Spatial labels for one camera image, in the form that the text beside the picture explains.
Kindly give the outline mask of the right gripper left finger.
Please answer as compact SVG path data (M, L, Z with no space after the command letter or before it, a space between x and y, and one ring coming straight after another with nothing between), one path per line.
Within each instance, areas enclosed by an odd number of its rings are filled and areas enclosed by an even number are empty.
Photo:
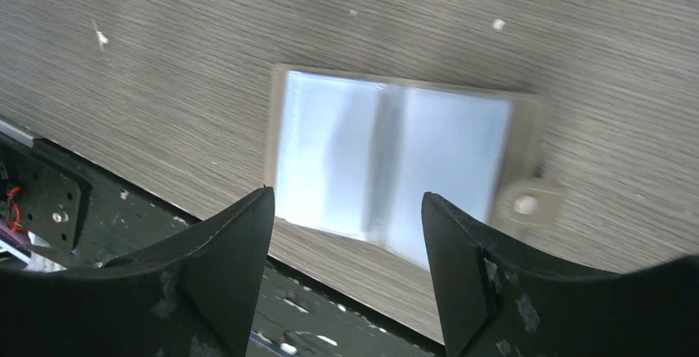
M274 191L101 268L1 271L4 356L243 356Z

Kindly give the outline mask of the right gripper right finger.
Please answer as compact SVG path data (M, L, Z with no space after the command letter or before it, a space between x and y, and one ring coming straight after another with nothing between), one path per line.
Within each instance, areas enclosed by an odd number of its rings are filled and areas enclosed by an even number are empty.
M423 196L449 356L695 356L698 259L630 273L566 261Z

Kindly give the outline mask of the grey card holder wallet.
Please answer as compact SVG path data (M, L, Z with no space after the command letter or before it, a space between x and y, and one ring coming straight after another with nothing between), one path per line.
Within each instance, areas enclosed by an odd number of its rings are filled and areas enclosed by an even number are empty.
M428 265L431 191L511 236L556 221L566 189L541 178L539 95L277 64L265 183L278 219Z

